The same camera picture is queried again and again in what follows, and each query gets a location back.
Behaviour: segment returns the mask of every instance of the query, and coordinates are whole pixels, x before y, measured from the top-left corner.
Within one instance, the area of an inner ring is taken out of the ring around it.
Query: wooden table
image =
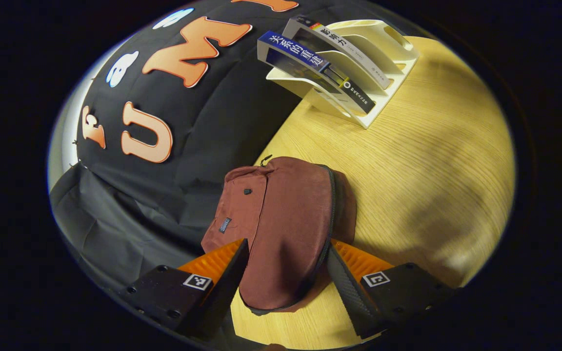
[[[260,158],[292,156],[346,173],[357,196],[353,245],[462,286],[490,257],[509,216],[513,146],[480,78],[439,42],[406,38],[421,56],[370,129],[303,101]],[[231,312],[236,334],[263,344],[332,349],[361,342],[332,283],[295,313],[257,317],[238,295]]]

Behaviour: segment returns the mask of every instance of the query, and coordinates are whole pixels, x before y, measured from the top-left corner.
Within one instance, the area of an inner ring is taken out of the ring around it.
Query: maroon pouch
[[[256,314],[294,312],[330,282],[330,238],[352,243],[357,203],[343,173],[292,157],[227,173],[216,217],[203,237],[206,253],[248,239],[240,282]]]

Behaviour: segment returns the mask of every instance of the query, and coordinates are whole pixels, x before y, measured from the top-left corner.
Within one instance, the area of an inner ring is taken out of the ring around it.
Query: letter m
[[[183,86],[194,87],[207,72],[207,62],[189,64],[185,60],[209,59],[219,55],[218,50],[208,41],[213,39],[220,46],[230,46],[245,36],[253,26],[250,24],[230,24],[197,18],[187,24],[180,33],[185,43],[169,46],[156,51],[142,68],[148,74],[157,69],[183,78]]]

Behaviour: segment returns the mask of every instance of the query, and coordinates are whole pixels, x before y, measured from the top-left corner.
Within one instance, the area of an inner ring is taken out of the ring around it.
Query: zipper
[[[326,169],[326,171],[328,172],[328,177],[329,180],[331,182],[331,220],[328,223],[328,233],[326,234],[326,239],[325,239],[325,243],[324,246],[322,247],[321,253],[318,257],[318,260],[316,262],[316,265],[314,267],[314,270],[312,271],[312,275],[309,277],[309,279],[307,280],[307,284],[305,284],[303,286],[303,291],[301,291],[301,295],[299,296],[299,298],[297,300],[295,300],[294,302],[291,302],[288,305],[285,306],[281,306],[281,307],[277,307],[276,309],[269,309],[269,310],[262,310],[262,309],[254,309],[253,307],[248,307],[247,304],[246,305],[254,314],[257,315],[265,315],[268,314],[270,312],[274,312],[274,311],[280,311],[280,310],[284,310],[284,309],[288,309],[292,306],[294,306],[295,304],[298,304],[299,302],[301,302],[301,300],[303,300],[303,298],[305,298],[306,294],[310,291],[310,289],[314,286],[314,282],[316,279],[316,275],[318,274],[318,271],[320,270],[322,264],[324,263],[324,260],[326,258],[326,254],[328,254],[328,250],[330,249],[331,246],[331,237],[333,235],[333,227],[335,225],[335,216],[336,216],[336,211],[335,211],[335,207],[337,205],[336,202],[336,198],[337,198],[337,194],[336,194],[336,182],[335,182],[335,174],[333,173],[333,171],[331,171],[331,169],[323,164],[319,164],[317,166],[320,166],[324,169]]]

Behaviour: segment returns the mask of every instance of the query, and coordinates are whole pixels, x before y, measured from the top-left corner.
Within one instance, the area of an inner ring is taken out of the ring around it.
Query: white book holder
[[[317,53],[346,73],[375,102],[375,107],[368,114],[348,109],[319,84],[305,78],[295,78],[276,67],[268,73],[266,79],[297,94],[324,113],[344,118],[368,129],[404,82],[420,54],[400,33],[382,20],[345,20],[326,27],[360,49],[390,80],[390,86],[383,90],[368,72],[346,54],[335,50]]]

